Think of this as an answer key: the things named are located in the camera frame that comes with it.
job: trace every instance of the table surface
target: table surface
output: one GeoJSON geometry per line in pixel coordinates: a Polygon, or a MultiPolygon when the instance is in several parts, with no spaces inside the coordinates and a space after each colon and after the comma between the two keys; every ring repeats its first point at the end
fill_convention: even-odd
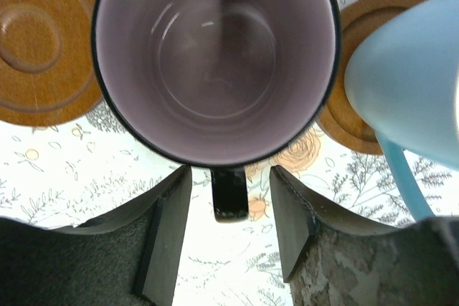
{"type": "MultiPolygon", "coordinates": [[[[339,0],[341,8],[356,0],[339,0]]],[[[0,123],[0,216],[34,226],[80,224],[156,185],[179,165],[142,146],[106,104],[64,125],[0,123]]],[[[433,211],[459,214],[459,173],[407,153],[433,211]]],[[[175,305],[292,305],[270,206],[269,167],[352,211],[393,226],[413,222],[385,160],[350,151],[314,125],[282,153],[247,168],[250,220],[218,224],[209,171],[193,170],[175,305]]]]}

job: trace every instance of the light blue object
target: light blue object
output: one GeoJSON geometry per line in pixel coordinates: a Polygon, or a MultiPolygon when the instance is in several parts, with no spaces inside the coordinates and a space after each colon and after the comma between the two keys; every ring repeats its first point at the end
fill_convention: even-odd
{"type": "Polygon", "coordinates": [[[344,87],[413,217],[432,216],[402,147],[459,170],[459,0],[425,1],[376,30],[349,60],[344,87]]]}

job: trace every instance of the mug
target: mug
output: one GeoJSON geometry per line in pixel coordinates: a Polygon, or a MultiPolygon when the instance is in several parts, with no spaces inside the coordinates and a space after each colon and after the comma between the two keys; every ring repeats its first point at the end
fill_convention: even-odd
{"type": "Polygon", "coordinates": [[[212,172],[217,221],[246,219],[244,166],[284,149],[331,92],[336,0],[96,0],[110,109],[164,157],[212,172]]]}
{"type": "Polygon", "coordinates": [[[413,217],[433,216],[402,148],[459,169],[459,0],[427,0],[378,28],[352,54],[344,88],[413,217]]]}

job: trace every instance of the black rim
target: black rim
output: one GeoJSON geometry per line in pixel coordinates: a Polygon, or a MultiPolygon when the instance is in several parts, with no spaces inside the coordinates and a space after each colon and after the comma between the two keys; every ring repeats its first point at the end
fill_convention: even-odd
{"type": "Polygon", "coordinates": [[[163,156],[164,158],[170,159],[172,161],[176,161],[178,163],[186,164],[186,165],[191,165],[191,166],[196,166],[199,168],[240,168],[242,166],[250,165],[252,163],[256,163],[258,161],[262,161],[264,159],[267,159],[273,155],[275,155],[277,152],[280,152],[281,150],[285,149],[288,147],[288,145],[294,141],[296,138],[301,136],[307,129],[310,128],[310,126],[313,124],[313,122],[316,121],[316,118],[318,115],[321,113],[323,107],[325,107],[325,104],[328,101],[328,98],[330,97],[331,91],[333,89],[333,86],[336,81],[336,74],[338,72],[338,66],[339,66],[339,60],[341,59],[341,23],[339,20],[339,7],[338,7],[338,2],[337,0],[329,0],[330,5],[331,5],[331,11],[333,14],[333,22],[335,24],[335,60],[333,62],[333,69],[331,71],[331,77],[328,82],[328,87],[325,91],[325,94],[322,98],[321,103],[318,105],[316,111],[314,112],[313,117],[303,126],[303,128],[298,132],[296,135],[294,135],[287,143],[284,143],[277,147],[275,150],[272,150],[270,153],[265,154],[263,156],[260,156],[259,158],[252,159],[250,161],[245,161],[241,163],[236,163],[236,164],[225,164],[225,165],[216,165],[216,164],[202,164],[202,163],[197,163],[194,161],[187,161],[184,159],[180,159],[170,153],[167,153],[166,151],[162,150],[161,148],[155,146],[153,143],[150,143],[148,140],[146,140],[142,135],[140,135],[128,121],[121,115],[120,111],[116,107],[116,105],[113,103],[111,100],[110,94],[108,93],[107,88],[105,87],[105,83],[103,82],[103,77],[102,73],[100,72],[99,68],[99,63],[98,63],[98,54],[96,50],[96,43],[95,43],[95,25],[97,22],[98,18],[98,9],[99,9],[99,4],[100,0],[95,0],[94,3],[94,10],[93,10],[93,18],[91,20],[91,55],[93,57],[93,65],[94,65],[94,72],[95,76],[97,78],[100,90],[102,91],[103,97],[105,101],[108,104],[108,107],[112,110],[112,112],[115,114],[116,118],[121,122],[121,124],[126,128],[126,130],[138,141],[140,141],[142,144],[144,144],[147,148],[151,149],[152,151],[158,153],[159,155],[163,156]]]}

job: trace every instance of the orange flower print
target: orange flower print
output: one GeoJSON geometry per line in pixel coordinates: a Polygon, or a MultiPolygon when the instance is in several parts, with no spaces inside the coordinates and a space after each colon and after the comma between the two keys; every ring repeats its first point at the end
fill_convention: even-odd
{"type": "Polygon", "coordinates": [[[33,127],[32,128],[32,134],[34,134],[37,130],[46,130],[46,129],[52,129],[53,131],[55,131],[56,133],[59,132],[59,128],[56,127],[55,125],[51,125],[49,127],[33,127]]]}
{"type": "Polygon", "coordinates": [[[281,165],[291,173],[301,172],[311,166],[318,157],[321,142],[317,132],[310,129],[285,150],[271,157],[272,165],[281,165]]]}
{"type": "Polygon", "coordinates": [[[29,148],[28,150],[26,150],[24,153],[20,153],[20,152],[14,152],[18,157],[21,157],[22,160],[21,161],[18,161],[17,163],[20,164],[20,163],[28,163],[32,168],[34,168],[35,170],[39,171],[39,172],[43,172],[42,168],[40,168],[36,163],[35,161],[38,160],[38,158],[40,157],[40,154],[38,153],[38,150],[34,149],[34,148],[29,148]]]}
{"type": "Polygon", "coordinates": [[[249,198],[249,218],[250,221],[260,220],[266,214],[266,208],[268,207],[268,202],[261,195],[259,197],[252,196],[249,198]]]}
{"type": "Polygon", "coordinates": [[[261,170],[267,165],[267,162],[268,161],[258,161],[257,163],[245,166],[245,176],[251,183],[253,179],[259,175],[261,170]]]}
{"type": "Polygon", "coordinates": [[[255,177],[259,168],[260,168],[259,163],[253,163],[253,164],[245,166],[245,176],[247,177],[249,181],[251,181],[252,178],[255,177]]]}

